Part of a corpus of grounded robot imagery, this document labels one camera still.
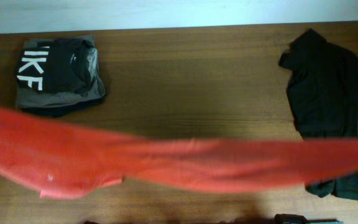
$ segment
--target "wood grain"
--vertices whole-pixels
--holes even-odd
[[[23,42],[94,34],[108,90],[98,107],[61,121],[151,138],[300,139],[277,63],[307,28],[358,55],[358,22],[0,34],[0,106],[13,108]],[[0,223],[229,221],[297,213],[358,223],[358,202],[302,186],[260,194],[203,194],[126,180],[79,200],[39,199],[0,177]]]

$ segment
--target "red cloth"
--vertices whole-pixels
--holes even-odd
[[[358,169],[358,140],[151,140],[0,109],[0,174],[41,196],[78,198],[123,177],[255,192]]]

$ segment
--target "brown wooden surface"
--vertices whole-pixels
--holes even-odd
[[[358,22],[0,35],[0,105],[14,106],[13,69],[26,39],[94,34],[109,95],[60,120],[152,138],[300,139],[285,93],[291,73],[277,62],[309,27],[358,55]],[[0,177],[0,223],[219,222],[276,213],[358,223],[358,202],[321,199],[302,186],[222,195],[136,180],[51,200]]]

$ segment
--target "stack of folded shirts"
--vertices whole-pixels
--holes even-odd
[[[99,105],[106,94],[92,35],[26,41],[15,76],[16,107],[40,116]]]

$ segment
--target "white wall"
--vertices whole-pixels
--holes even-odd
[[[0,0],[0,33],[357,20],[358,0]]]

